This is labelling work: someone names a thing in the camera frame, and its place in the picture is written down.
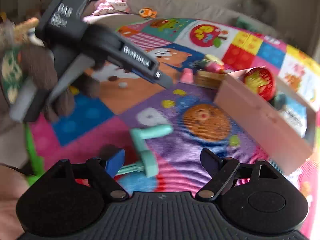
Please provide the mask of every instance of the pink toy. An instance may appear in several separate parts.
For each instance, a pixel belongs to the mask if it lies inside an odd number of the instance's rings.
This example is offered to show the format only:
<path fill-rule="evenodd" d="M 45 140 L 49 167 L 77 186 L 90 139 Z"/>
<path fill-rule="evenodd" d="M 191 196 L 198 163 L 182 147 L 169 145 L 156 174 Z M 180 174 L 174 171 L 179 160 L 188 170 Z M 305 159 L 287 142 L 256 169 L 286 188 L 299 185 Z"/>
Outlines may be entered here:
<path fill-rule="evenodd" d="M 208 72 L 221 73 L 224 70 L 224 66 L 215 62 L 209 62 L 204 69 Z"/>
<path fill-rule="evenodd" d="M 182 83 L 193 83 L 193 72 L 191 68 L 184 68 L 180 78 Z"/>

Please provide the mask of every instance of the plush toy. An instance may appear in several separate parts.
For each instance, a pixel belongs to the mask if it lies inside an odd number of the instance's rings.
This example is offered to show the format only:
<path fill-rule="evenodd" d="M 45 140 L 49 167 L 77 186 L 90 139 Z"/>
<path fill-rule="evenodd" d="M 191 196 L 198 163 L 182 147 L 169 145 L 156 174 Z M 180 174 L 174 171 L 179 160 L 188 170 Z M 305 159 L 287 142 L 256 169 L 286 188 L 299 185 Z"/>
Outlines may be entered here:
<path fill-rule="evenodd" d="M 156 11 L 153 11 L 150 8 L 143 8 L 141 10 L 139 10 L 139 15 L 143 18 L 155 18 L 157 15 Z"/>
<path fill-rule="evenodd" d="M 1 29 L 0 25 L 0 120 L 9 111 L 17 99 L 17 95 L 26 76 L 33 79 L 39 89 L 51 90 L 58 81 L 54 68 L 51 52 L 42 46 L 31 44 L 29 29 L 36 27 L 39 20 L 30 19 L 16 26 L 6 26 Z M 97 63 L 94 69 L 101 69 L 104 62 Z M 100 84 L 93 78 L 82 74 L 73 86 L 78 88 L 84 95 L 92 98 L 99 96 Z M 44 109 L 44 117 L 54 122 L 58 116 L 71 114 L 74 108 L 74 99 L 70 90 L 64 91 L 52 104 L 47 104 Z"/>

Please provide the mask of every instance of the pink clothing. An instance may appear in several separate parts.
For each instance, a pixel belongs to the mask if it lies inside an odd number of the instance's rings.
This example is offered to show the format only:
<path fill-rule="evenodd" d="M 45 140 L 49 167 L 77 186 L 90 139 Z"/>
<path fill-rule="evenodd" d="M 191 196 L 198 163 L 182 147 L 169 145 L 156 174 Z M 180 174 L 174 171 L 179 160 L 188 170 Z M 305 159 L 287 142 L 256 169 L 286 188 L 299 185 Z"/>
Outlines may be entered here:
<path fill-rule="evenodd" d="M 123 0 L 99 0 L 95 3 L 95 6 L 97 9 L 92 15 L 104 15 L 130 11 L 127 3 Z"/>

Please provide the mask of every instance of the pink box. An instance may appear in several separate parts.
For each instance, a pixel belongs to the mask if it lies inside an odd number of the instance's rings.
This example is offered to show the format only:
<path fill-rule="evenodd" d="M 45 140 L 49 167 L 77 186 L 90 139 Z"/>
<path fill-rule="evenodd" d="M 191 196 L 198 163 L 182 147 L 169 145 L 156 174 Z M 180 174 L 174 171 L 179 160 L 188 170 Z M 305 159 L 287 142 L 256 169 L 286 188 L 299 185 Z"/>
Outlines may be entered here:
<path fill-rule="evenodd" d="M 279 91 L 307 108 L 307 131 L 301 138 L 267 101 L 252 93 L 241 77 L 249 69 L 226 75 L 215 97 L 223 109 L 268 153 L 279 168 L 289 175 L 309 158 L 315 146 L 316 112 L 281 79 L 275 77 Z"/>

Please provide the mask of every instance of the green toy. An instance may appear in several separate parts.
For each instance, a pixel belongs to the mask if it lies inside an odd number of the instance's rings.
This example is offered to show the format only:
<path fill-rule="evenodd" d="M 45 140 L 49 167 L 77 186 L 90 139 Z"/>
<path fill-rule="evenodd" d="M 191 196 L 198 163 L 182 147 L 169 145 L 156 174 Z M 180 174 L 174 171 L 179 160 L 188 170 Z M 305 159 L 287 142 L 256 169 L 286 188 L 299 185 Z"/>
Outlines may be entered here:
<path fill-rule="evenodd" d="M 136 163 L 123 166 L 117 175 L 122 175 L 133 171 L 144 171 L 148 178 L 158 175 L 158 163 L 155 156 L 148 148 L 145 139 L 162 137 L 171 134 L 172 132 L 173 127 L 170 124 L 161 124 L 146 129 L 131 129 L 131 139 L 133 141 L 137 156 L 140 160 Z"/>
<path fill-rule="evenodd" d="M 34 175 L 27 176 L 28 184 L 33 185 L 44 173 L 44 161 L 37 155 L 29 125 L 25 124 L 26 149 Z"/>

